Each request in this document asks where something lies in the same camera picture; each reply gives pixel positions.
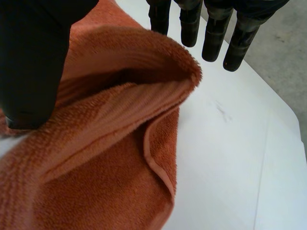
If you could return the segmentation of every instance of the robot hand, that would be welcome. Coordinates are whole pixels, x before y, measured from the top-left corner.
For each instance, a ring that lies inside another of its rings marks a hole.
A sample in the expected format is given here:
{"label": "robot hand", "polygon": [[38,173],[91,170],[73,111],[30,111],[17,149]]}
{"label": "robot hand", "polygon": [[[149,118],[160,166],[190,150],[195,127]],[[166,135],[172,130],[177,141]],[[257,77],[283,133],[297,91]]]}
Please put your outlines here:
{"label": "robot hand", "polygon": [[71,25],[97,3],[0,0],[0,108],[9,128],[36,129],[49,119]]}
{"label": "robot hand", "polygon": [[[259,27],[289,0],[204,0],[209,19],[202,58],[214,62],[220,52],[233,9],[237,23],[226,53],[223,67],[236,71]],[[166,35],[171,0],[147,0],[153,31]],[[187,47],[196,44],[202,0],[175,0],[181,8],[181,42]]]}

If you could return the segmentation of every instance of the towel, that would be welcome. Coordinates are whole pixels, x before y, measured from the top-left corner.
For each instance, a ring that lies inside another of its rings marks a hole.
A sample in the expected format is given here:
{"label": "towel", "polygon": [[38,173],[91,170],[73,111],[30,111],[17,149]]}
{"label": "towel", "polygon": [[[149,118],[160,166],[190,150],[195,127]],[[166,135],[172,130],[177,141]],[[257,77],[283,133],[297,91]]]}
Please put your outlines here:
{"label": "towel", "polygon": [[0,229],[161,229],[178,107],[200,80],[181,45],[101,0],[71,28],[52,117],[0,159]]}

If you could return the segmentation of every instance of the white surface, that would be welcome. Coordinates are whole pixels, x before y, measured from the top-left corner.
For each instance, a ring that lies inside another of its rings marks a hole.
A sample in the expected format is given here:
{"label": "white surface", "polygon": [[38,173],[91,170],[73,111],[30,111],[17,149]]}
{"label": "white surface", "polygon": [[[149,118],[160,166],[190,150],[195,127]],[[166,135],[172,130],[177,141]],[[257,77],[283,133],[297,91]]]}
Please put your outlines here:
{"label": "white surface", "polygon": [[[117,0],[150,28],[145,0]],[[168,35],[180,43],[179,7]],[[206,22],[188,49],[203,81],[182,105],[177,144],[178,185],[164,230],[306,230],[307,165],[295,114],[245,62],[222,67],[201,59]],[[0,156],[16,140],[0,140]]]}

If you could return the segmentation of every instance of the gray floor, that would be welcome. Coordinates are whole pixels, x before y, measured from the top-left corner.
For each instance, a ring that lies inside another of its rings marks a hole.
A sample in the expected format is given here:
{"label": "gray floor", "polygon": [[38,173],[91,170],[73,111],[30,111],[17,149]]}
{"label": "gray floor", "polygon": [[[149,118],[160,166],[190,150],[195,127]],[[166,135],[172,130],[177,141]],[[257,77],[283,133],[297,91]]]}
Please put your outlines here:
{"label": "gray floor", "polygon": [[[206,10],[202,16],[207,19]],[[230,41],[236,24],[231,18],[225,36]],[[290,0],[263,24],[245,61],[295,112],[307,153],[307,1]]]}

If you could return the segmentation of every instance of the terry cloth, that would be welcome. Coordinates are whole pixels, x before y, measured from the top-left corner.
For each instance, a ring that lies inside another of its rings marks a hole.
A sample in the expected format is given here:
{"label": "terry cloth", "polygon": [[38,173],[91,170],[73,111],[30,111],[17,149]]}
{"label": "terry cloth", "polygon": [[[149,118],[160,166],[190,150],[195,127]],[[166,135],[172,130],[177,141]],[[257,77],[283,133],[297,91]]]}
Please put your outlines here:
{"label": "terry cloth", "polygon": [[0,229],[160,229],[174,206],[178,107],[200,79],[181,45],[101,0],[71,29],[51,119],[0,160]]}

